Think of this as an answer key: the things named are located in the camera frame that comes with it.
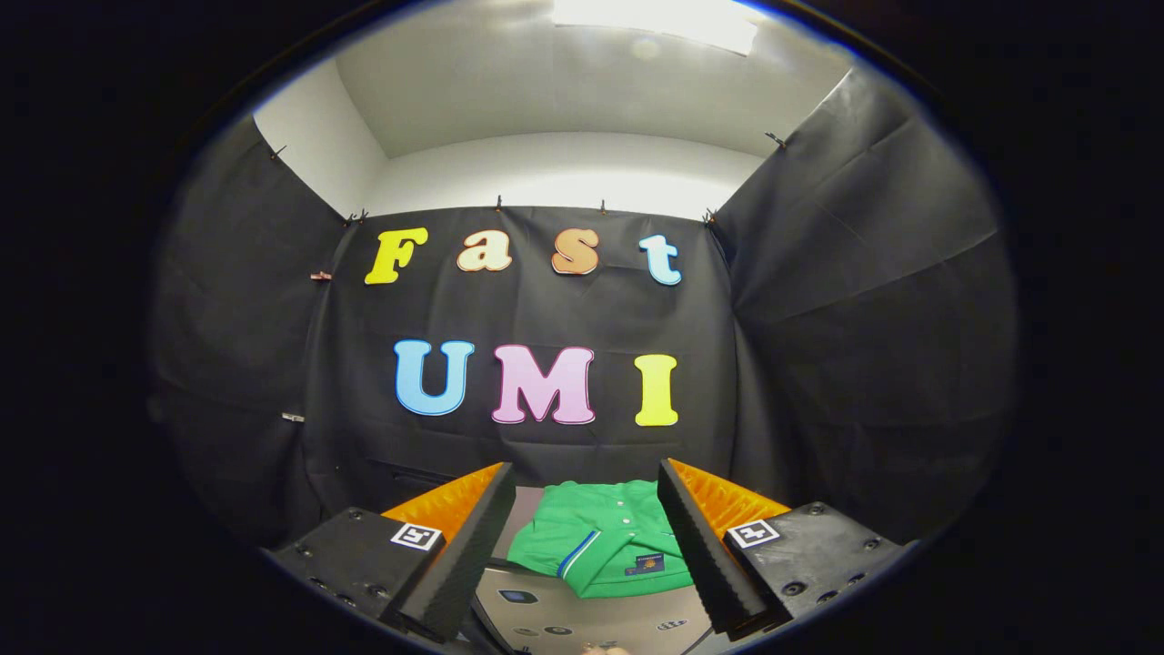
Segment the clip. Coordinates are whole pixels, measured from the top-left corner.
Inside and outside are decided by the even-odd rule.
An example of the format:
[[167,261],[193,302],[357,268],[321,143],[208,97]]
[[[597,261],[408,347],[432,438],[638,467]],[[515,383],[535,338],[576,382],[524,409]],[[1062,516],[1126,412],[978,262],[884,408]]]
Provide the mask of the clip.
[[780,138],[776,138],[776,135],[775,135],[775,134],[773,134],[773,133],[771,133],[771,131],[765,131],[765,133],[764,133],[764,135],[765,135],[765,136],[767,136],[768,138],[772,138],[773,141],[775,141],[775,142],[776,142],[776,145],[778,145],[778,147],[779,147],[780,149],[783,149],[783,148],[787,148],[787,147],[788,147],[788,143],[785,143],[785,142],[783,142],[783,141],[781,141]]

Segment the shirt label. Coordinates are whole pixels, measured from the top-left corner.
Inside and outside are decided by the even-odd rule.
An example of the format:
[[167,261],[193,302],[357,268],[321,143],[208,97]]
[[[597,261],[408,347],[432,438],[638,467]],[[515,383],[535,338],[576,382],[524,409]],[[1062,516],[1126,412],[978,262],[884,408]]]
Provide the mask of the shirt label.
[[638,576],[641,574],[658,574],[666,569],[662,562],[662,553],[653,553],[651,555],[640,555],[634,558],[636,567],[633,569],[626,569],[627,576]]

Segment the white wall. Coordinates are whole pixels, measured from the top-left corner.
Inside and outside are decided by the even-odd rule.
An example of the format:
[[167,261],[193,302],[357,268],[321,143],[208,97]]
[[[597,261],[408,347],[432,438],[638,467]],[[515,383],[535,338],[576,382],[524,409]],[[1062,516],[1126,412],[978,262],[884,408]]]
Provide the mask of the white wall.
[[342,216],[505,205],[700,219],[760,165],[746,152],[637,134],[556,131],[466,141],[393,159],[328,59],[255,111],[279,157]]
[[334,59],[283,87],[254,112],[279,157],[345,218],[360,213],[388,165],[384,150],[352,104]]
[[439,207],[581,206],[698,220],[764,159],[676,138],[606,133],[519,134],[388,161],[365,195],[372,215]]

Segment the black curtain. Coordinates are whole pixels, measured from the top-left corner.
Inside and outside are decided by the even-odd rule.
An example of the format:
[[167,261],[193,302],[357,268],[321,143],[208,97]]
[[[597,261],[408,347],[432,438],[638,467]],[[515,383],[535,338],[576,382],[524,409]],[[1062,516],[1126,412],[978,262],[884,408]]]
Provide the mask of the black curtain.
[[248,542],[311,529],[303,464],[307,327],[345,228],[248,115],[194,162],[155,251],[151,408],[187,480]]
[[[931,534],[989,474],[1014,397],[1016,313],[986,180],[924,112],[850,72],[708,225],[570,207],[470,207],[345,227],[249,118],[199,163],[158,254],[152,357],[159,420],[227,525],[276,544],[348,505],[385,508],[498,461],[518,484],[652,479],[675,457],[788,505],[823,500],[894,539]],[[427,241],[365,284],[385,230]],[[567,228],[598,266],[551,266]],[[498,229],[503,270],[456,266]],[[683,273],[661,284],[639,240]],[[308,278],[325,270],[329,282]],[[463,405],[421,417],[395,398],[402,340],[424,389],[467,341]],[[499,425],[494,349],[542,373],[595,353],[597,419]],[[639,427],[640,355],[675,357],[672,427]],[[304,422],[289,422],[289,413]]]
[[782,503],[897,541],[957,518],[1015,399],[1000,226],[987,180],[903,90],[846,74],[716,212],[751,377],[737,471],[775,469]]
[[[392,283],[365,284],[386,230],[425,227]],[[599,262],[585,275],[555,272],[551,255],[565,229],[592,229]],[[466,271],[456,258],[480,230],[509,235],[512,262]],[[675,285],[656,282],[639,241],[662,234],[677,248]],[[519,485],[565,480],[613,484],[654,479],[675,457],[729,475],[734,434],[736,363],[728,273],[703,223],[597,208],[443,208],[368,218],[350,228],[311,340],[304,427],[311,475],[327,507],[390,507],[495,462],[512,462]],[[428,342],[424,390],[446,386],[440,346],[474,344],[462,405],[442,417],[405,410],[396,398],[402,340]],[[595,420],[560,425],[547,415],[495,422],[502,389],[494,350],[528,347],[542,375],[566,348],[594,351],[589,405]],[[677,361],[670,372],[674,426],[641,427],[643,355]]]

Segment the orange foam pad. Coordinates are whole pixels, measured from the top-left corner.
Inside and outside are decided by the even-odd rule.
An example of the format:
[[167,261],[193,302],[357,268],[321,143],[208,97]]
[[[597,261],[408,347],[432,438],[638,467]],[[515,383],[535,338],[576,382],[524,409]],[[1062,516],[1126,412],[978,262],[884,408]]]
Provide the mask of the orange foam pad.
[[688,467],[676,460],[667,458],[667,461],[691,492],[691,498],[703,513],[703,520],[721,539],[729,528],[792,511],[718,476]]
[[477,506],[481,494],[501,468],[502,463],[498,462],[492,467],[462,476],[407,503],[397,505],[384,512],[382,517],[426,528],[436,528],[445,533],[447,546],[456,537],[456,533],[464,525],[473,508]]

